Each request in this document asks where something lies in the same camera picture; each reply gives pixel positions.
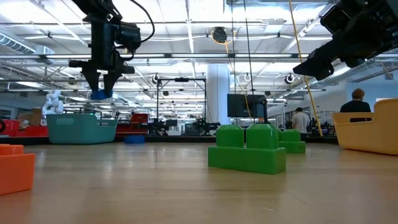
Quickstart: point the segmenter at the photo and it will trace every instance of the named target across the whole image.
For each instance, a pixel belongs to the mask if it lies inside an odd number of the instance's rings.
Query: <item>teal basket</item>
[[[117,120],[97,120],[90,114],[49,114],[47,127],[52,144],[98,144],[111,142]]]

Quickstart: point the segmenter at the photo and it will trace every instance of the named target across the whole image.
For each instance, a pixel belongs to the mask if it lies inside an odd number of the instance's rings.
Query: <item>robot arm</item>
[[[350,68],[398,47],[397,0],[341,0],[321,19],[333,40],[314,50],[293,69],[297,74],[322,80],[334,73],[340,59]]]
[[[122,15],[112,0],[73,0],[87,15],[85,22],[91,23],[91,59],[87,62],[71,60],[69,67],[80,67],[91,90],[92,100],[103,100],[113,95],[112,89],[122,73],[134,73],[134,67],[125,61],[134,58],[134,52],[141,46],[140,29],[135,24],[121,22]],[[132,56],[122,58],[117,49],[127,49]],[[98,70],[108,71],[104,75],[104,90],[100,90]]]

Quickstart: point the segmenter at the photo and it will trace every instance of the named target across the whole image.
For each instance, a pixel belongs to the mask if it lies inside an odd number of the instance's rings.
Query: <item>person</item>
[[[303,108],[296,109],[292,118],[292,128],[300,131],[301,138],[307,137],[307,126],[310,125],[310,117],[303,113]]]
[[[344,104],[340,109],[340,113],[371,112],[369,103],[363,101],[365,92],[362,89],[357,88],[351,96],[353,97],[353,100]]]

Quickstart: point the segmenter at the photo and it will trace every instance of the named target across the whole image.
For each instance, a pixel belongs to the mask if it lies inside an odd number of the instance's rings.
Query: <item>teal plastic bin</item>
[[[47,127],[53,144],[98,144],[111,142],[117,120],[98,120],[90,114],[49,114]]]

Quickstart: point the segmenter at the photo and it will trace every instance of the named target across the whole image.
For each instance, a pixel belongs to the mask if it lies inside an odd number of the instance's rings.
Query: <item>yellow plastic container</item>
[[[398,155],[398,99],[378,101],[374,113],[334,113],[338,142],[345,149]],[[372,118],[352,123],[351,118]]]

